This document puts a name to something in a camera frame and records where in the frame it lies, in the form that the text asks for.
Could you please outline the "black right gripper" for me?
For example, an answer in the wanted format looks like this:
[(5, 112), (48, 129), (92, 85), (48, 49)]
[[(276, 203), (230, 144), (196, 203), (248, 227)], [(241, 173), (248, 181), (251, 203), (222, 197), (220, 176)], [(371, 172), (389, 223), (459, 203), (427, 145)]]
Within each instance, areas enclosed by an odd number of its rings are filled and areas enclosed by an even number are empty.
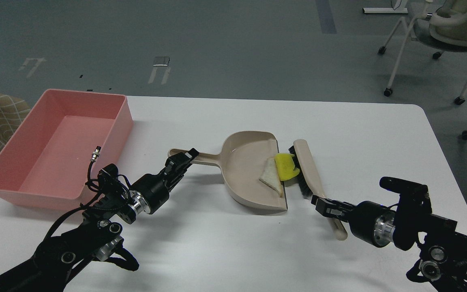
[(311, 204), (326, 218), (347, 221), (352, 234), (360, 240), (378, 248), (387, 246), (388, 241), (376, 227), (378, 220), (388, 211), (387, 207), (371, 201), (354, 205), (317, 195), (311, 197)]

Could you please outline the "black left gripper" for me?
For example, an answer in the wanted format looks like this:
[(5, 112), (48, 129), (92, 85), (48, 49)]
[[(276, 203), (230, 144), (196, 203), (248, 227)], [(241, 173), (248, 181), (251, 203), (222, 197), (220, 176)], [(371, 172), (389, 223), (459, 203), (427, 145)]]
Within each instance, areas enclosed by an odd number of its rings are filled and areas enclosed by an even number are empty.
[(199, 156), (195, 148), (170, 155), (165, 170), (158, 174), (144, 174), (131, 185), (131, 190), (141, 194), (148, 206), (147, 214), (154, 214), (170, 197), (170, 192), (184, 177), (193, 160)]

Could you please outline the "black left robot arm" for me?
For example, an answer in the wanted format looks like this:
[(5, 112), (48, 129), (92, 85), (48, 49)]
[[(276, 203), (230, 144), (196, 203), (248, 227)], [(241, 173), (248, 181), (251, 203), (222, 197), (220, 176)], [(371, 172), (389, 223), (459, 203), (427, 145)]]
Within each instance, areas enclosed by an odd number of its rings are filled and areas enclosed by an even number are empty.
[(167, 158), (157, 174), (145, 174), (135, 183), (123, 181), (115, 164), (101, 168), (86, 185), (96, 195), (60, 216), (33, 255), (0, 275), (0, 292), (62, 292), (70, 281), (93, 262), (108, 262), (128, 271), (139, 268), (124, 248), (119, 216), (132, 224), (142, 212), (156, 212), (199, 156), (192, 148)]

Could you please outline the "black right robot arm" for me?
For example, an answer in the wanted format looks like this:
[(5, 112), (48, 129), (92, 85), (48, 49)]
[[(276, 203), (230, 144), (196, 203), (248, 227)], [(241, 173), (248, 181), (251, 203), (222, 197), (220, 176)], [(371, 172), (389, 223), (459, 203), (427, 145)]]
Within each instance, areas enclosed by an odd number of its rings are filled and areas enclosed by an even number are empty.
[(467, 235), (457, 222), (433, 214), (428, 187), (393, 177), (379, 185), (400, 196), (396, 209), (371, 201), (357, 205), (313, 195), (312, 204), (326, 218), (349, 224), (352, 234), (375, 247), (389, 243), (402, 251), (420, 249), (419, 259), (406, 277), (429, 283), (439, 292), (467, 292)]

